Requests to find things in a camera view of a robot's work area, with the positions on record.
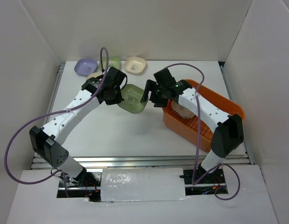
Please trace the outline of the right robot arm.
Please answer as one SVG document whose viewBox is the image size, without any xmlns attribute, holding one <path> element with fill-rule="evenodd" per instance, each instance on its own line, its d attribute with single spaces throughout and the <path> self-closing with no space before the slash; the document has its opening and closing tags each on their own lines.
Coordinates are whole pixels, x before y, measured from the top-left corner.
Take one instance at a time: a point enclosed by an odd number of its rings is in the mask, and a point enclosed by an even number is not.
<svg viewBox="0 0 289 224">
<path fill-rule="evenodd" d="M 189 79 L 176 81 L 168 68 L 154 74 L 155 80 L 146 82 L 142 102 L 151 101 L 154 107 L 167 107 L 175 102 L 186 108 L 212 132 L 210 151 L 201 162 L 195 162 L 194 172 L 200 181 L 208 183 L 214 178 L 214 171 L 225 158 L 244 141 L 242 109 L 227 98 Z"/>
</svg>

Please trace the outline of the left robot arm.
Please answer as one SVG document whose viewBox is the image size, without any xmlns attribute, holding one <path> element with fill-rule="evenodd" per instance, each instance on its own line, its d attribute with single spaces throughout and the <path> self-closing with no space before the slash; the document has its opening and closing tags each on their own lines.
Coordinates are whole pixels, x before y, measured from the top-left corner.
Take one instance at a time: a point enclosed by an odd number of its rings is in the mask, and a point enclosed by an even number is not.
<svg viewBox="0 0 289 224">
<path fill-rule="evenodd" d="M 87 79 L 63 113 L 41 128 L 34 126 L 29 131 L 33 150 L 52 168 L 69 175 L 76 186 L 86 183 L 87 171 L 70 156 L 63 143 L 83 118 L 102 103 L 115 105 L 124 100 L 120 88 L 124 81 L 127 75 L 114 67 L 100 77 Z"/>
</svg>

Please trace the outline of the brown plate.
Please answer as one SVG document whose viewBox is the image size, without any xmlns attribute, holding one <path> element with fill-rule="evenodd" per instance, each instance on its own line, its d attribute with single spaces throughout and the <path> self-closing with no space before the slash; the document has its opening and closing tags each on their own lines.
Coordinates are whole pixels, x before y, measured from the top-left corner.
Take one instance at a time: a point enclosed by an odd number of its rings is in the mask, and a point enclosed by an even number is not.
<svg viewBox="0 0 289 224">
<path fill-rule="evenodd" d="M 182 105 L 176 103 L 175 101 L 171 102 L 171 108 L 174 113 L 176 113 L 178 116 L 180 116 L 183 119 L 191 119 L 195 116 L 193 112 L 183 107 Z"/>
</svg>

